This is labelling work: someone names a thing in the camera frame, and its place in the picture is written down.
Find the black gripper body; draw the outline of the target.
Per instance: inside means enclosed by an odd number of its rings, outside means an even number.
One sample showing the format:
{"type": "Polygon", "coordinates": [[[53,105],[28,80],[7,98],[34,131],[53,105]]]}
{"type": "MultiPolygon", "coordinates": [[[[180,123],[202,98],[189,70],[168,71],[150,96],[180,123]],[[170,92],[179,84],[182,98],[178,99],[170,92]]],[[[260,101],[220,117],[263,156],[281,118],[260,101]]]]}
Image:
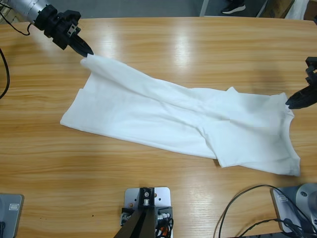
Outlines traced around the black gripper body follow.
{"type": "Polygon", "coordinates": [[[306,81],[310,86],[316,86],[317,85],[317,73],[314,69],[306,69],[306,81]]]}
{"type": "Polygon", "coordinates": [[[80,18],[81,14],[78,11],[58,12],[53,5],[49,4],[38,11],[34,25],[64,50],[67,46],[75,44],[75,36],[80,32],[78,27],[80,18]]]}

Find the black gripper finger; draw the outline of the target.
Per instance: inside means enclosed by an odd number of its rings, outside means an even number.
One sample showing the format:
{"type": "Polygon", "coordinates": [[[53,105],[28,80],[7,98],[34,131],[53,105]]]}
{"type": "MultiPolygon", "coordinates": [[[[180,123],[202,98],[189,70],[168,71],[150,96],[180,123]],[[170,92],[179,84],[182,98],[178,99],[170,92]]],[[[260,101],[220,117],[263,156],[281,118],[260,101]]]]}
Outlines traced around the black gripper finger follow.
{"type": "Polygon", "coordinates": [[[83,57],[87,57],[89,50],[87,49],[87,47],[82,46],[82,45],[70,45],[70,47],[79,55],[83,56],[83,57]]]}
{"type": "Polygon", "coordinates": [[[78,35],[75,36],[75,45],[85,46],[89,50],[88,54],[94,54],[94,52],[91,49],[91,47],[81,37],[79,37],[78,35]]]}
{"type": "Polygon", "coordinates": [[[309,107],[317,102],[316,99],[306,100],[306,99],[289,99],[288,107],[289,109],[296,110],[309,107]]]}
{"type": "Polygon", "coordinates": [[[294,93],[287,101],[286,105],[313,105],[317,102],[317,88],[309,85],[304,89],[294,93]]]}

